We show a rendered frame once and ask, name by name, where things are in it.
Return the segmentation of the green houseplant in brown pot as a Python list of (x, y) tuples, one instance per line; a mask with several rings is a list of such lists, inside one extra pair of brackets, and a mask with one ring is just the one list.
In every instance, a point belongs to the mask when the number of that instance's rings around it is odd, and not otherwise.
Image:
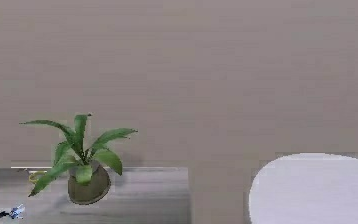
[(86, 126), (91, 114), (77, 114), (74, 127), (57, 121), (36, 119), (22, 122), (22, 125), (45, 125), (59, 129), (64, 140), (57, 144), (52, 167), (36, 180), (29, 197), (45, 190), (52, 182), (68, 174), (67, 195), (77, 205), (89, 205), (100, 201), (111, 188), (109, 167), (117, 175), (123, 175), (121, 158), (108, 147), (117, 139), (127, 139), (137, 133), (133, 128), (114, 128), (105, 131), (93, 143), (84, 145)]

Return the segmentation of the grey wooden table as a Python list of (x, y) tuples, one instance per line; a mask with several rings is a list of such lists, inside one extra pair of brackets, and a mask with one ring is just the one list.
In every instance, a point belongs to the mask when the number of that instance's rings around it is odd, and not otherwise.
[(100, 201), (77, 205), (62, 176), (29, 197), (30, 168), (0, 168), (0, 212), (25, 206), (22, 219), (6, 216), (0, 224), (192, 224), (186, 168), (127, 168), (110, 174), (111, 188)]

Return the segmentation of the white round table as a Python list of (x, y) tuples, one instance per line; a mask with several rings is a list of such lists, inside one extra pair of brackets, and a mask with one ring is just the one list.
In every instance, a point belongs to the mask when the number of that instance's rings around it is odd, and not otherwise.
[(358, 224), (358, 158), (300, 153), (267, 163), (252, 181), (252, 224)]

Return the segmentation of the small blue black object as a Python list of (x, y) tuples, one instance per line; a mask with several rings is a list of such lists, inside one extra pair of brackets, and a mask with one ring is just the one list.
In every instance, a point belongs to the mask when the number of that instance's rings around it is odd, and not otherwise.
[(23, 204), (18, 205), (17, 207), (12, 208), (9, 212), (2, 211), (0, 212), (0, 219), (3, 217), (10, 217), (11, 219), (22, 219), (21, 214), (25, 211), (25, 206)]

